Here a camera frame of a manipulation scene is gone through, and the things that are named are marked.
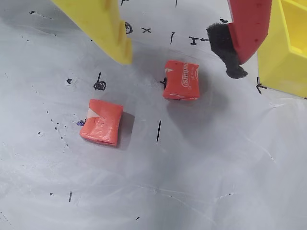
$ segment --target orange wrapped candy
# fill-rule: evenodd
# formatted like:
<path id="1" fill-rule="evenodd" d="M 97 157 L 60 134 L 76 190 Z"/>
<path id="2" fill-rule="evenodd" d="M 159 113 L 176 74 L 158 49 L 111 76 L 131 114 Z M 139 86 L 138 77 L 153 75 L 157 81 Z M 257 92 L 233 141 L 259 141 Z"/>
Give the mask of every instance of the orange wrapped candy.
<path id="1" fill-rule="evenodd" d="M 123 106 L 96 99 L 90 100 L 87 119 L 80 136 L 98 143 L 116 146 Z"/>
<path id="2" fill-rule="evenodd" d="M 199 65 L 168 61 L 165 66 L 166 87 L 163 96 L 175 100 L 196 100 L 200 97 Z"/>

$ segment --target black marker mark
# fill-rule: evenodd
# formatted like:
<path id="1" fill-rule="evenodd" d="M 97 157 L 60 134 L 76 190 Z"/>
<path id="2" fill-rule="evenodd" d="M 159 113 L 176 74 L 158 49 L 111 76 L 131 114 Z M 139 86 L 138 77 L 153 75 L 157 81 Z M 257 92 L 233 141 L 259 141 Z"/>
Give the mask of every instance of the black marker mark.
<path id="1" fill-rule="evenodd" d="M 220 21 L 221 21 L 222 23 L 227 23 L 227 22 L 228 22 L 227 20 L 224 20 L 223 18 L 220 18 Z"/>
<path id="2" fill-rule="evenodd" d="M 193 40 L 193 42 L 191 43 L 191 45 L 196 46 L 197 43 L 196 43 L 195 41 L 198 40 L 198 38 L 195 38 L 195 37 L 189 37 L 189 38 L 191 38 L 191 39 Z"/>
<path id="3" fill-rule="evenodd" d="M 161 121 L 159 122 L 158 135 L 157 135 L 157 144 L 158 144 L 159 135 L 160 135 L 160 128 L 161 128 Z"/>
<path id="4" fill-rule="evenodd" d="M 209 41 L 209 39 L 205 39 L 205 38 L 196 38 L 196 37 L 189 37 L 189 38 L 191 38 L 192 40 L 193 40 L 193 42 L 191 43 L 191 45 L 194 45 L 194 46 L 196 46 L 197 45 L 197 43 L 196 43 L 196 40 L 200 40 L 200 41 L 205 41 L 205 42 L 208 42 Z"/>
<path id="5" fill-rule="evenodd" d="M 162 83 L 164 85 L 164 89 L 166 89 L 167 78 L 164 78 L 164 81 L 161 81 L 160 83 Z"/>
<path id="6" fill-rule="evenodd" d="M 69 195 L 69 203 L 71 202 L 71 195 L 72 195 L 72 192 L 71 192 L 71 194 Z"/>
<path id="7" fill-rule="evenodd" d="M 123 5 L 124 1 L 129 1 L 129 0 L 121 0 L 121 6 Z"/>
<path id="8" fill-rule="evenodd" d="M 260 83 L 259 77 L 257 77 L 257 86 L 256 86 L 256 88 L 257 88 L 257 90 L 258 90 L 258 92 L 259 92 L 260 94 L 262 94 L 262 93 L 261 93 L 261 91 L 260 91 L 259 88 L 263 88 L 263 89 L 266 89 L 266 88 L 267 88 L 267 87 L 263 86 L 263 85 Z"/>
<path id="9" fill-rule="evenodd" d="M 94 89 L 95 90 L 103 90 L 104 91 L 106 89 L 106 82 L 99 81 L 100 80 L 100 76 L 101 76 L 101 72 L 99 73 L 98 80 L 97 80 L 97 82 L 94 85 Z"/>
<path id="10" fill-rule="evenodd" d="M 149 29 L 145 29 L 145 28 L 143 28 L 143 27 L 141 27 L 141 29 L 143 29 L 144 31 L 143 31 L 143 33 L 145 33 L 145 32 L 149 32 L 149 33 L 151 33 L 151 28 L 149 28 Z"/>
<path id="11" fill-rule="evenodd" d="M 175 32 L 172 33 L 172 36 L 171 36 L 171 44 L 173 42 L 173 36 L 174 36 Z"/>
<path id="12" fill-rule="evenodd" d="M 127 35 L 131 34 L 133 32 L 132 26 L 129 23 L 125 23 L 125 26 L 126 26 L 126 34 Z"/>

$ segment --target white sheet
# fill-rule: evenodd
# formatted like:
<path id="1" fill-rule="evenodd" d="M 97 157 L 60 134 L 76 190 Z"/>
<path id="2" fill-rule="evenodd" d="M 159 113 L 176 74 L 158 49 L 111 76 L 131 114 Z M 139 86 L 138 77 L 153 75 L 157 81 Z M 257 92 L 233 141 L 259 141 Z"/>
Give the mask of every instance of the white sheet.
<path id="1" fill-rule="evenodd" d="M 123 2 L 121 66 L 50 2 L 1 1 L 1 230 L 306 229 L 307 101 L 260 95 L 256 57 L 233 80 L 208 42 L 189 44 L 229 20 L 225 0 L 161 2 Z M 169 59 L 200 65 L 199 100 L 162 97 Z M 118 148 L 79 136 L 91 98 L 124 106 Z"/>

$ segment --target yellow plastic block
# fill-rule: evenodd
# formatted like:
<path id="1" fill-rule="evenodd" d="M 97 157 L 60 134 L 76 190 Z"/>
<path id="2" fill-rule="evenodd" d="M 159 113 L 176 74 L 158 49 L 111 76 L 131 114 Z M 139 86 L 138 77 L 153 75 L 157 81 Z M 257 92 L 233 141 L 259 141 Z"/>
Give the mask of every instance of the yellow plastic block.
<path id="1" fill-rule="evenodd" d="M 307 97 L 307 0 L 272 1 L 258 65 L 263 86 Z"/>
<path id="2" fill-rule="evenodd" d="M 132 43 L 120 20 L 117 0 L 52 0 L 110 57 L 132 63 Z"/>

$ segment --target purple speck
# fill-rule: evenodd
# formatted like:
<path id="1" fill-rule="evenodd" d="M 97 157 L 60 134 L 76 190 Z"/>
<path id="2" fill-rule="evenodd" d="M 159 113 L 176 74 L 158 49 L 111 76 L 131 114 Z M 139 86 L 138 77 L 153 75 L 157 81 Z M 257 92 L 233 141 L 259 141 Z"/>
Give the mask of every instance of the purple speck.
<path id="1" fill-rule="evenodd" d="M 77 122 L 78 126 L 84 126 L 84 124 L 85 124 L 85 121 L 83 121 L 83 120 L 80 120 L 80 121 Z"/>

